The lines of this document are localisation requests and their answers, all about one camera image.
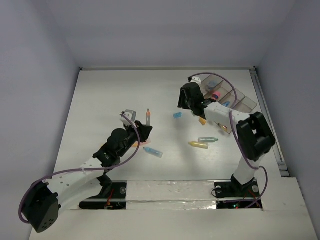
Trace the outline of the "orange tip grey highlighter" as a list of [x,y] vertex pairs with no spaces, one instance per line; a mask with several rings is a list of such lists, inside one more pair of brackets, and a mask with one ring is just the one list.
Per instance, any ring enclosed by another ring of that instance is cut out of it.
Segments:
[[146,111],[145,119],[146,125],[151,126],[151,112],[149,108]]

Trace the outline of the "pink cap glue bottle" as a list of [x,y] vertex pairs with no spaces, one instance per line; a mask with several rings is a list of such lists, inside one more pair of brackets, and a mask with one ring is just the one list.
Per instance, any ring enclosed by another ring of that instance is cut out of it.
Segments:
[[221,93],[219,91],[215,91],[211,94],[210,99],[215,100],[216,102],[220,99]]

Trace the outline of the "blue correction tape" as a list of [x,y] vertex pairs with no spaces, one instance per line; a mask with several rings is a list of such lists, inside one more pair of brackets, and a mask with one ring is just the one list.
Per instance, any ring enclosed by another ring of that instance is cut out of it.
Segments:
[[229,102],[229,101],[226,101],[226,102],[224,102],[222,105],[225,106],[225,107],[228,107],[228,106],[230,105],[230,102]]

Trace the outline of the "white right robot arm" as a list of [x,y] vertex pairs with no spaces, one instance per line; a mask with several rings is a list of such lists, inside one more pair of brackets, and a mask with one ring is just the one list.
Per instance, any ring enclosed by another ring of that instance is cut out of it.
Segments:
[[191,110],[196,116],[227,127],[235,136],[242,157],[231,177],[230,190],[242,196],[249,189],[259,169],[260,158],[275,145],[276,139],[261,112],[253,114],[233,110],[215,100],[205,99],[200,86],[189,82],[180,89],[178,107]]

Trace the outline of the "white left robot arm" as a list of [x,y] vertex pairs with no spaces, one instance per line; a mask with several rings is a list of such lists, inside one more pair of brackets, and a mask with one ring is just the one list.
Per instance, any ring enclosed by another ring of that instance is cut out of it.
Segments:
[[107,173],[127,163],[121,158],[134,143],[148,140],[153,127],[140,121],[115,129],[106,143],[78,168],[58,171],[36,180],[26,191],[18,208],[21,222],[37,233],[48,230],[70,207],[97,195],[111,192]]

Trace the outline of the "blue highlighter cap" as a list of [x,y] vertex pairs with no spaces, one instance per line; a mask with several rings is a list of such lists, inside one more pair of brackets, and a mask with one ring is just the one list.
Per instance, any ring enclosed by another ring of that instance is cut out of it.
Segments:
[[178,118],[181,118],[181,117],[182,117],[182,113],[181,112],[177,112],[177,113],[173,114],[173,118],[174,119],[178,119]]

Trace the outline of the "yellow-orange highlighter cap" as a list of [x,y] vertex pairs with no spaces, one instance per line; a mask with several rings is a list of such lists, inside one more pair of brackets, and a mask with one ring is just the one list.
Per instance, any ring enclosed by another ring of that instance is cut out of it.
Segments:
[[199,118],[199,122],[204,126],[206,124],[206,120],[203,118]]

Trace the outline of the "blue highlighter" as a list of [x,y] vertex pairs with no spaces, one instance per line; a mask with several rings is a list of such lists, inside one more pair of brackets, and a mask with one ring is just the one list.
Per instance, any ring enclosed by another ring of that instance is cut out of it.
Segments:
[[162,158],[163,157],[163,153],[161,151],[155,150],[155,149],[150,148],[150,147],[144,147],[143,149],[147,154],[150,154],[150,155],[155,156],[157,158]]

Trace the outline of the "clear four-compartment organizer tray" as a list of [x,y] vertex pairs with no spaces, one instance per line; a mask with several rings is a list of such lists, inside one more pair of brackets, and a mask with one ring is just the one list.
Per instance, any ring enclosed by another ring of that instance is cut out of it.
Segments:
[[[201,118],[217,124],[228,134],[236,130],[241,121],[249,118],[257,106],[256,102],[245,96],[228,80],[218,74],[210,74],[201,81],[200,89],[205,99],[210,99],[211,94],[215,91],[221,93],[218,101],[212,100],[212,103],[204,109],[205,116],[201,116]],[[205,87],[207,82],[210,81],[216,81],[218,85],[212,91],[207,91]],[[228,107],[222,105],[226,101],[230,102]]]

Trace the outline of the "paper clip jar far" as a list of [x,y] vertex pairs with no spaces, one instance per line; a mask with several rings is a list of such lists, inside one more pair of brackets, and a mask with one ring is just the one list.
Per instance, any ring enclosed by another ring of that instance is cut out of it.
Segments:
[[218,83],[214,80],[211,80],[209,82],[207,82],[205,89],[210,92],[212,91],[216,86],[218,85]]

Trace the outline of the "green uncapped highlighter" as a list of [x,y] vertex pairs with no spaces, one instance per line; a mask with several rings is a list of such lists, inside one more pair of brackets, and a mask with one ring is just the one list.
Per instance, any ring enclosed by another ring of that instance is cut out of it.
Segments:
[[198,142],[199,143],[215,143],[217,142],[219,139],[216,137],[199,137],[198,138]]

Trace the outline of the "yellow highlighter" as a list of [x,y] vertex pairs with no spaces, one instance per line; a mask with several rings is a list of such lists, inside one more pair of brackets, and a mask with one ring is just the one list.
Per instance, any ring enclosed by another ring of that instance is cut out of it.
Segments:
[[188,142],[188,144],[194,148],[200,148],[200,149],[208,149],[209,148],[209,144],[204,143],[204,142],[190,141],[190,142]]

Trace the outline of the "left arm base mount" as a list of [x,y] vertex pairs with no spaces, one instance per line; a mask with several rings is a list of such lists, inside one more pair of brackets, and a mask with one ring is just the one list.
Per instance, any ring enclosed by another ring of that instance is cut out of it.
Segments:
[[127,208],[127,181],[112,181],[107,175],[98,178],[101,190],[98,195],[79,203],[82,210],[125,210]]

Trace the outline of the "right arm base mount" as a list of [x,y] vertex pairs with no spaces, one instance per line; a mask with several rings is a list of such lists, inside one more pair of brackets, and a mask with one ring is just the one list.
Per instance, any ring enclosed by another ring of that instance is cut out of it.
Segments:
[[231,180],[214,182],[211,195],[216,199],[218,210],[262,209],[260,189],[255,178],[245,185],[240,185],[233,177]]

